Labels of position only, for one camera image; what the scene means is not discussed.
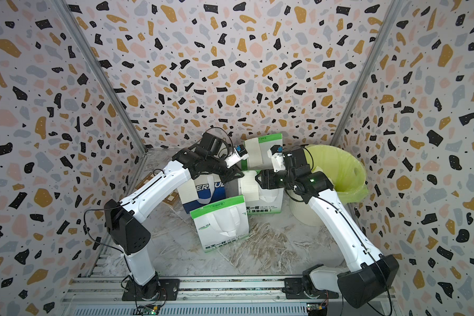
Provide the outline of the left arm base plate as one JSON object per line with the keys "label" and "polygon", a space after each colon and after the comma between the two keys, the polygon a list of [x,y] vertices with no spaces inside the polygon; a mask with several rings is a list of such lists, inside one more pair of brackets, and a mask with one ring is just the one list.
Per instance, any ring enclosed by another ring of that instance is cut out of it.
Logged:
{"label": "left arm base plate", "polygon": [[175,301],[179,288],[180,279],[154,279],[144,286],[128,280],[122,295],[122,301],[137,301],[139,303]]}

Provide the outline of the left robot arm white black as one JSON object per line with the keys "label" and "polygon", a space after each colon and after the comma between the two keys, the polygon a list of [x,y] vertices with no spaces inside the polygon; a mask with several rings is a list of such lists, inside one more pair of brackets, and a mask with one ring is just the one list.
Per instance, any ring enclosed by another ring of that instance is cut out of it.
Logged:
{"label": "left robot arm white black", "polygon": [[176,189],[201,175],[217,175],[223,183],[244,176],[237,164],[249,158],[243,145],[232,147],[208,132],[194,145],[181,149],[158,175],[123,198],[105,204],[107,231],[125,258],[134,288],[152,297],[159,279],[153,266],[152,241],[143,222]]}

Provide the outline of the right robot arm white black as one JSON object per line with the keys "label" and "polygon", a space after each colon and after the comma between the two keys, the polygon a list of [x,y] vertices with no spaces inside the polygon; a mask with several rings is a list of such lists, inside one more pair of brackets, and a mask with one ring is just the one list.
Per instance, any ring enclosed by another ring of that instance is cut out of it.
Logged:
{"label": "right robot arm white black", "polygon": [[312,269],[308,280],[314,289],[338,292],[353,308],[389,294],[399,269],[397,259],[383,255],[363,234],[338,197],[333,182],[309,165],[304,148],[287,151],[273,146],[267,155],[273,167],[258,173],[255,179],[259,186],[284,188],[300,196],[328,228],[347,264],[347,271],[323,266]]}

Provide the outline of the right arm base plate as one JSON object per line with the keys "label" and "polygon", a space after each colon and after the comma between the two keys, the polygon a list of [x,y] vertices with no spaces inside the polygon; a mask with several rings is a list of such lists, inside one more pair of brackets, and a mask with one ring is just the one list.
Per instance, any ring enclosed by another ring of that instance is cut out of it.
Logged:
{"label": "right arm base plate", "polygon": [[287,300],[325,300],[338,299],[339,294],[328,290],[318,290],[306,277],[286,278],[282,292]]}

